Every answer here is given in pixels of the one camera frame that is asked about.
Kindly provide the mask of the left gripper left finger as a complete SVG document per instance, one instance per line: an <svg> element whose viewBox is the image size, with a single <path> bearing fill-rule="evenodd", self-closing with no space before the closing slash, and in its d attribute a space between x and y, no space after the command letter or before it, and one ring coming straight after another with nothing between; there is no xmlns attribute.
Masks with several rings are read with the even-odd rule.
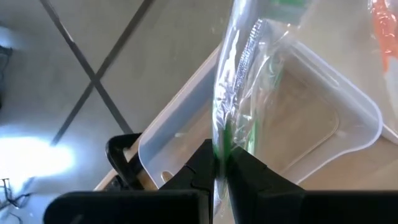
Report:
<svg viewBox="0 0 398 224"><path fill-rule="evenodd" d="M44 224L213 224L214 186L206 139L159 190L69 192L49 204Z"/></svg>

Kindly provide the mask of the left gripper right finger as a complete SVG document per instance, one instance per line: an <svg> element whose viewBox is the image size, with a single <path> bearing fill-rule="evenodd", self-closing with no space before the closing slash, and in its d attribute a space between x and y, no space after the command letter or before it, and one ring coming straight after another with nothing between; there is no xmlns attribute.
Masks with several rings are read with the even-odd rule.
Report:
<svg viewBox="0 0 398 224"><path fill-rule="evenodd" d="M241 147L228 190L236 224L398 224L397 190L305 190Z"/></svg>

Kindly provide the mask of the green toothbrush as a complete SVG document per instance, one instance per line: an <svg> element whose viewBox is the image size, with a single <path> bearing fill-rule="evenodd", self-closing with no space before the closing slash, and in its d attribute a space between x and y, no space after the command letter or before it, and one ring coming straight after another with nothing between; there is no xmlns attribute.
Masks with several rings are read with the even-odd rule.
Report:
<svg viewBox="0 0 398 224"><path fill-rule="evenodd" d="M233 0L219 49L212 140L218 163L214 222L232 217L226 163L238 147L250 154L271 134L282 69L313 0Z"/></svg>

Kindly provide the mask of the orange toothbrush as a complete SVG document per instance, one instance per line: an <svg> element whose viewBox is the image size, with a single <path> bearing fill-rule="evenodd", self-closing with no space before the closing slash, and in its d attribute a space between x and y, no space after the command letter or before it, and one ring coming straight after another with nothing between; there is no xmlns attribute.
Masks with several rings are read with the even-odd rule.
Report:
<svg viewBox="0 0 398 224"><path fill-rule="evenodd" d="M398 59L398 18L390 0L369 0L374 35L379 43L383 71L389 68L389 59Z"/></svg>

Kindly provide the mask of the clear plastic bin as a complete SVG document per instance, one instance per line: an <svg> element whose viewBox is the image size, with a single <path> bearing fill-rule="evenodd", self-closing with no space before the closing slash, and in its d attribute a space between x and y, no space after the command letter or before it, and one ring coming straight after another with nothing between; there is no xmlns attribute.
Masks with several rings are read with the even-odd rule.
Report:
<svg viewBox="0 0 398 224"><path fill-rule="evenodd" d="M157 187L212 137L211 103L218 52L212 52L139 141L140 161ZM255 156L300 183L348 152L372 145L382 132L379 107L308 47L297 42L284 66L269 125Z"/></svg>

